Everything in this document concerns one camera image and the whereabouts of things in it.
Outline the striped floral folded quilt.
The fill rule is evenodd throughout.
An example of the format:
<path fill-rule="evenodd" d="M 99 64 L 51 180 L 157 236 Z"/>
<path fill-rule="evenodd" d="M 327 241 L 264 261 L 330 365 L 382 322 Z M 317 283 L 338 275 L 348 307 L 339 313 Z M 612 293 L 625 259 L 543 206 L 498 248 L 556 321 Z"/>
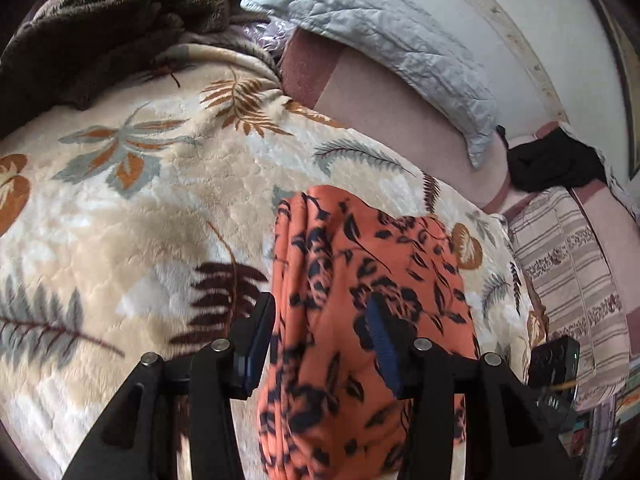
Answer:
<path fill-rule="evenodd" d="M 546 307 L 548 337 L 580 343 L 576 408 L 623 387 L 630 339 L 623 304 L 596 234 L 565 188 L 538 194 L 510 222 L 515 257 Z"/>

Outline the orange floral blouse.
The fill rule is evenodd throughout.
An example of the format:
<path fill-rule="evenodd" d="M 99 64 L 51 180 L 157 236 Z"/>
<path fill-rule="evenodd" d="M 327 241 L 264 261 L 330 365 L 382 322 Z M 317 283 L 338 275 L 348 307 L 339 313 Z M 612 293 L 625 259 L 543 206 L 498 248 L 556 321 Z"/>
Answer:
<path fill-rule="evenodd" d="M 333 186 L 278 206 L 277 318 L 258 402 L 273 479 L 373 479 L 401 461 L 411 405 L 383 382 L 366 319 L 372 295 L 418 337 L 480 354 L 454 245 L 439 218 L 395 218 Z"/>

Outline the black garment on headboard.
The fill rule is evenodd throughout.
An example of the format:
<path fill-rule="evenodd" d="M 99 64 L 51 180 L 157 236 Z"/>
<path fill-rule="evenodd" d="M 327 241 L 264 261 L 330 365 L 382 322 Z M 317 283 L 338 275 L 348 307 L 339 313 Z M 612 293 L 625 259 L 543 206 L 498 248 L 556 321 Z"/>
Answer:
<path fill-rule="evenodd" d="M 548 188 L 582 188 L 594 180 L 608 183 L 597 151 L 574 139 L 560 126 L 535 141 L 506 152 L 511 184 L 517 190 L 539 193 Z"/>

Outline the pink headboard cushion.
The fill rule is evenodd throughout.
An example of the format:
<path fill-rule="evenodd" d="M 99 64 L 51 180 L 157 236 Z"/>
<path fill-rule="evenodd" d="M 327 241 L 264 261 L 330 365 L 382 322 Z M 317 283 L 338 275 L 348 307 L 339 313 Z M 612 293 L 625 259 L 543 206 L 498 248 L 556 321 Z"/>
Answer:
<path fill-rule="evenodd" d="M 355 49 L 299 29 L 281 60 L 285 93 L 353 128 L 445 181 L 492 214 L 514 217 L 530 198 L 512 188 L 506 148 L 494 139 L 486 164 L 472 168 L 461 133 L 408 84 Z M 608 186 L 575 188 L 620 294 L 631 350 L 639 350 L 639 227 Z"/>

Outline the grey quilted pillow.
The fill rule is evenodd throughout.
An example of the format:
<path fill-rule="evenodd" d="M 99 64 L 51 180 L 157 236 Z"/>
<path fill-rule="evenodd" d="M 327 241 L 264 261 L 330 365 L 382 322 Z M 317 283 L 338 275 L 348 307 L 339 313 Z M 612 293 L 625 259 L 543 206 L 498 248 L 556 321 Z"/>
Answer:
<path fill-rule="evenodd" d="M 486 70 L 412 1 L 242 0 L 241 6 L 367 55 L 460 131 L 473 168 L 486 162 L 498 124 L 498 104 Z"/>

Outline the dark brown fleece blanket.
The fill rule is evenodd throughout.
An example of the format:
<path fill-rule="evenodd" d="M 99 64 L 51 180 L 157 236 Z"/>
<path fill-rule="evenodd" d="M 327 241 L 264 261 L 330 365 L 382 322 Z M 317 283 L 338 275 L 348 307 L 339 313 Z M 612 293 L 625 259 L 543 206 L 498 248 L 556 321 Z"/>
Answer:
<path fill-rule="evenodd" d="M 1 53 L 1 133 L 46 110 L 85 110 L 96 97 L 190 32 L 265 23 L 242 0 L 49 0 Z"/>

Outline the cream leaf print blanket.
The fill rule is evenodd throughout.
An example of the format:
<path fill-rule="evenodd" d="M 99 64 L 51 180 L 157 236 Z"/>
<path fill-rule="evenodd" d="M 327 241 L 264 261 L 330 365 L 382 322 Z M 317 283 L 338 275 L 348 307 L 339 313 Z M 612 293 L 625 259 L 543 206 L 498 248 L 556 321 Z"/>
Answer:
<path fill-rule="evenodd" d="M 1 143 L 1 422 L 40 479 L 61 478 L 142 356 L 184 356 L 271 292 L 282 200 L 333 186 L 444 224 L 480 356 L 525 379 L 532 300 L 503 218 L 357 130 L 286 96 L 254 56 L 175 47 L 176 80 L 57 107 Z M 234 402 L 247 478 L 258 402 Z"/>

